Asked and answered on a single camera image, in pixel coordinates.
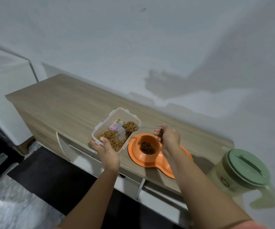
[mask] tiled floor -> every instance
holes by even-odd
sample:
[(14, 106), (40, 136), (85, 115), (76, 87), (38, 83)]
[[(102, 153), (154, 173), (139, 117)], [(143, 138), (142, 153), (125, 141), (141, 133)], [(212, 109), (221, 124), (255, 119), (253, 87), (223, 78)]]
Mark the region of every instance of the tiled floor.
[[(34, 143), (30, 152), (39, 147)], [(0, 154), (0, 164), (5, 159), (6, 155)], [(15, 166), (0, 179), (0, 229), (56, 228), (65, 216), (7, 176)]]

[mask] kibble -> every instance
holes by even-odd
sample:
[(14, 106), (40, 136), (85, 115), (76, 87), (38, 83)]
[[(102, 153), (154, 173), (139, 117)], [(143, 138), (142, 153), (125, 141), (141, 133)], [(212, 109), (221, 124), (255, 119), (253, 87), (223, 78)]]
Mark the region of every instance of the kibble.
[(148, 154), (148, 155), (152, 155), (155, 154), (155, 149), (152, 147), (152, 145), (149, 142), (144, 141), (141, 146), (140, 146), (140, 150), (144, 153), (144, 154)]
[(130, 135), (134, 132), (137, 131), (136, 123), (133, 121), (129, 121), (127, 123), (124, 122), (122, 125), (124, 129), (126, 129), (126, 136), (123, 140), (119, 139), (119, 134), (118, 131), (112, 131), (112, 130), (105, 130), (97, 139), (99, 140), (100, 137), (105, 137), (108, 139), (110, 142), (112, 148), (118, 152), (121, 147), (124, 145), (124, 143), (127, 141), (127, 139), (130, 137)]

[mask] clear plastic food container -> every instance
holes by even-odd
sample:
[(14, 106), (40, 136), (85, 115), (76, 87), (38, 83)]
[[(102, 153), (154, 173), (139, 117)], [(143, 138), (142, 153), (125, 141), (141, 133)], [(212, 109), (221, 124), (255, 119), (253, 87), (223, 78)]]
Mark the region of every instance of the clear plastic food container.
[[(99, 137), (105, 130), (109, 129), (112, 131), (118, 131), (119, 139), (122, 140), (126, 135), (126, 130), (122, 127), (123, 122), (129, 121), (133, 121), (138, 126), (141, 125), (140, 119), (137, 118), (136, 115), (131, 114), (128, 109), (117, 108), (110, 112), (109, 116), (94, 128), (94, 131), (92, 132), (92, 138), (95, 140), (96, 144), (103, 145), (101, 141), (97, 140), (97, 137)], [(130, 139), (131, 135), (117, 153), (120, 153), (127, 148)]]

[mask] pitcher logo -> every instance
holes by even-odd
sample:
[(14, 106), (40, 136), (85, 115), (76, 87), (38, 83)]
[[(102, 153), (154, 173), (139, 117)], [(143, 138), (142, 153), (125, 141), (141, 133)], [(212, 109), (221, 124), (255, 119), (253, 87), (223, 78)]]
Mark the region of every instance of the pitcher logo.
[(227, 187), (230, 187), (230, 185), (227, 183), (227, 181), (223, 178), (223, 177), (220, 177), (222, 183), (227, 186)]

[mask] wooden tabletop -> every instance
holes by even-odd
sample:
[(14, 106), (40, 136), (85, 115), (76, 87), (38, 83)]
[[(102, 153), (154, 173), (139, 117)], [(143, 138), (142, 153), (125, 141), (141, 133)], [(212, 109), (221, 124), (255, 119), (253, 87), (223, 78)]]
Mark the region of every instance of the wooden tabletop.
[[(88, 143), (94, 127), (118, 107), (135, 114), (143, 126), (156, 126), (161, 123), (174, 126), (181, 133), (181, 145), (193, 155), (194, 161), (205, 173), (222, 158), (222, 147), (234, 148), (234, 142), (231, 140), (64, 74), (13, 92), (6, 98), (58, 133), (91, 151), (93, 150), (89, 148)], [(153, 130), (141, 129), (139, 133), (153, 133)], [(156, 168), (144, 168), (135, 164), (127, 151), (120, 154), (120, 159), (123, 168), (173, 192), (180, 192), (174, 179)]]

